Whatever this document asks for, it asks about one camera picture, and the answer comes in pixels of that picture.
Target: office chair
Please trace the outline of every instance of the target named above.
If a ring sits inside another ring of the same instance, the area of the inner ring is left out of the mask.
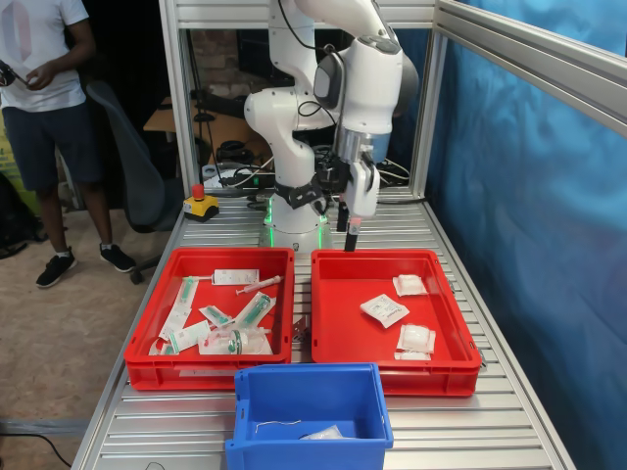
[[[114,131],[124,172],[124,213],[131,228],[138,233],[172,231],[185,199],[181,180],[161,178],[148,146],[128,120],[111,86],[95,81],[87,85],[87,94],[105,108]],[[141,283],[141,271],[156,267],[160,258],[138,264],[130,273],[132,283]]]

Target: brick wall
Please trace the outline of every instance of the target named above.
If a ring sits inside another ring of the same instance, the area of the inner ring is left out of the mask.
[[[235,98],[270,86],[265,79],[240,71],[235,31],[194,30],[192,41],[203,88]]]

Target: sneaker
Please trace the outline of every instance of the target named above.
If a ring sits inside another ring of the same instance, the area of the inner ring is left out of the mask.
[[[130,272],[135,267],[135,260],[123,253],[118,245],[113,245],[108,250],[100,246],[100,259],[110,262],[119,272]]]
[[[46,270],[37,278],[37,287],[48,289],[54,286],[61,280],[61,276],[77,265],[77,261],[72,254],[72,248],[69,251],[70,255],[68,257],[55,256],[50,259],[50,262],[46,264]]]

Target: floor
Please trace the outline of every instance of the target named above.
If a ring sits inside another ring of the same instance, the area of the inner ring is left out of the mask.
[[[116,243],[137,260],[163,252],[168,233],[137,234],[122,211],[112,211]],[[0,427],[71,426],[49,436],[72,462],[100,398],[150,276],[134,286],[127,274],[100,260],[100,241],[85,211],[65,216],[78,260],[49,290],[34,281],[53,256],[48,243],[32,244],[0,260]],[[0,439],[5,470],[65,468],[42,440]]]

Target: blue backdrop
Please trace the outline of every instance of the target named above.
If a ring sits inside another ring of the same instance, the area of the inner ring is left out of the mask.
[[[467,3],[625,55],[625,0]],[[627,141],[453,44],[428,192],[576,465],[626,469]]]

